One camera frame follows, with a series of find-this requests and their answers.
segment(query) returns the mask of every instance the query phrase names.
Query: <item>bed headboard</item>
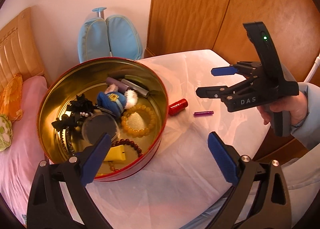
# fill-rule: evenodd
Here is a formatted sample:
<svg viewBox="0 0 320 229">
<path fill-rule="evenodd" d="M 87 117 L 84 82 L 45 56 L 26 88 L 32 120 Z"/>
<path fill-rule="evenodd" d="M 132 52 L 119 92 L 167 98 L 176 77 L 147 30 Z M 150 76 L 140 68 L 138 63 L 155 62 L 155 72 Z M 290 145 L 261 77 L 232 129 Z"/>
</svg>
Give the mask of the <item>bed headboard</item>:
<svg viewBox="0 0 320 229">
<path fill-rule="evenodd" d="M 0 30 L 0 92 L 15 74 L 23 81 L 45 75 L 45 69 L 36 48 L 28 7 Z"/>
</svg>

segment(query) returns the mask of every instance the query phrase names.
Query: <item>white tablecloth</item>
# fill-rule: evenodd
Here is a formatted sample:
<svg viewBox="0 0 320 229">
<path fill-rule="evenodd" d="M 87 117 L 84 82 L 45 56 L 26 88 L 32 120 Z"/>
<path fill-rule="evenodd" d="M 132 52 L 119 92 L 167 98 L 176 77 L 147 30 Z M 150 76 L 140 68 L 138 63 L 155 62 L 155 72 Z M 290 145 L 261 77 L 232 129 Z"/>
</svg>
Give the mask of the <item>white tablecloth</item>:
<svg viewBox="0 0 320 229">
<path fill-rule="evenodd" d="M 163 81 L 169 103 L 185 98 L 189 106 L 169 117 L 160 147 L 137 174 L 116 182 L 87 185 L 92 199 L 114 229 L 178 229 L 204 212 L 230 187 L 207 147 L 216 131 L 240 155 L 253 157 L 269 126 L 256 108 L 229 113 L 220 99 L 196 96 L 200 86 L 231 86 L 241 75 L 214 77 L 213 67 L 229 64 L 211 50 L 168 54 L 140 60 Z M 214 115 L 193 117 L 195 111 Z M 73 218 L 81 221 L 66 187 L 62 186 Z"/>
</svg>

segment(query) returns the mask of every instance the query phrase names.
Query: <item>human hand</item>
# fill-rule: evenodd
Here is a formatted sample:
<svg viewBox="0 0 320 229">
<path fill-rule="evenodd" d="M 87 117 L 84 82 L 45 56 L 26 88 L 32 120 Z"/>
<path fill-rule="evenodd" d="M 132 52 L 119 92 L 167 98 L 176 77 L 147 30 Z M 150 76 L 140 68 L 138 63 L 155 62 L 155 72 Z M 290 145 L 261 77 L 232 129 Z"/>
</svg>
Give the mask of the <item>human hand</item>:
<svg viewBox="0 0 320 229">
<path fill-rule="evenodd" d="M 271 121 L 271 115 L 265 111 L 264 106 L 258 106 L 257 108 L 263 118 L 263 124 L 267 125 Z M 283 97 L 271 103 L 270 110 L 273 112 L 289 111 L 291 125 L 296 125 L 306 117 L 308 101 L 305 95 L 299 91 L 297 96 Z"/>
</svg>

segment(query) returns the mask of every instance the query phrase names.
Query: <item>white fluffy pom-pom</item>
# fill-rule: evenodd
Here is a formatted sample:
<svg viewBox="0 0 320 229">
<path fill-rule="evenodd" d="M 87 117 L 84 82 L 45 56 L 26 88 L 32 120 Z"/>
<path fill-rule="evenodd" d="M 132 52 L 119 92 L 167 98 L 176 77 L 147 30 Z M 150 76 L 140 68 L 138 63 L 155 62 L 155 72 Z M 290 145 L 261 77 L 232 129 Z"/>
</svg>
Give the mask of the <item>white fluffy pom-pom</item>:
<svg viewBox="0 0 320 229">
<path fill-rule="evenodd" d="M 104 92 L 104 94 L 107 94 L 108 92 L 117 92 L 118 91 L 118 86 L 116 86 L 115 84 L 111 84 L 109 85 L 109 87 L 106 89 L 106 91 Z"/>
<path fill-rule="evenodd" d="M 138 95 L 134 90 L 127 90 L 124 93 L 124 96 L 127 98 L 127 104 L 124 107 L 125 109 L 130 109 L 137 104 Z"/>
</svg>

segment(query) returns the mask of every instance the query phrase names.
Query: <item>pink pillow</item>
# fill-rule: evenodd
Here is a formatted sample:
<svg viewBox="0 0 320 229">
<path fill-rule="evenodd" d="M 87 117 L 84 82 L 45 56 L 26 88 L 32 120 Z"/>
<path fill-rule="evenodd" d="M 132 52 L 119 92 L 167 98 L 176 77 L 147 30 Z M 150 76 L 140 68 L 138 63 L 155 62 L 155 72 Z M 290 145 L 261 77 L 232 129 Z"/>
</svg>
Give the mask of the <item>pink pillow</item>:
<svg viewBox="0 0 320 229">
<path fill-rule="evenodd" d="M 47 92 L 44 77 L 34 76 L 22 85 L 21 120 L 12 125 L 13 138 L 9 148 L 0 152 L 0 192 L 15 216 L 24 224 L 28 198 L 44 152 L 37 134 L 37 115 Z"/>
</svg>

